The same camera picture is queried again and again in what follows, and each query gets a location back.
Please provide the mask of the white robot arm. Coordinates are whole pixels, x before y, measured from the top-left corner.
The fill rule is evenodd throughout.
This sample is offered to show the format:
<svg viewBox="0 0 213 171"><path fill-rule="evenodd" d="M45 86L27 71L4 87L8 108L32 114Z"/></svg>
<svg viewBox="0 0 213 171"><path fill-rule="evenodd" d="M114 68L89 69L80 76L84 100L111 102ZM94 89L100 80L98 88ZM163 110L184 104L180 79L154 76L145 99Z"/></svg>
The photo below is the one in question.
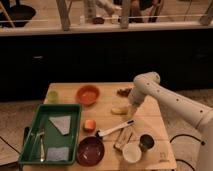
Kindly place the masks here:
<svg viewBox="0 0 213 171"><path fill-rule="evenodd" d="M131 114L147 95L170 107L202 135L204 144L199 148L195 171L213 171L213 108L162 87L157 72L137 75L133 85L128 96Z"/></svg>

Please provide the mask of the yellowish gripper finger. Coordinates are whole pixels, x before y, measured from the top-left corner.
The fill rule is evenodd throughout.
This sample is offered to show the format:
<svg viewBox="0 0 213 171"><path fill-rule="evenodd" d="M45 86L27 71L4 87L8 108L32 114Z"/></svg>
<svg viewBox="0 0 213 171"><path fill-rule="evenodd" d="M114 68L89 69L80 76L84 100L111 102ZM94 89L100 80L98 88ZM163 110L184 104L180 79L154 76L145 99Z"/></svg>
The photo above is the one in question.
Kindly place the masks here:
<svg viewBox="0 0 213 171"><path fill-rule="evenodd" d="M136 113L136 111L137 111L137 106L136 105L130 105L128 107L128 111L127 111L127 118L131 119L134 116L134 114Z"/></svg>

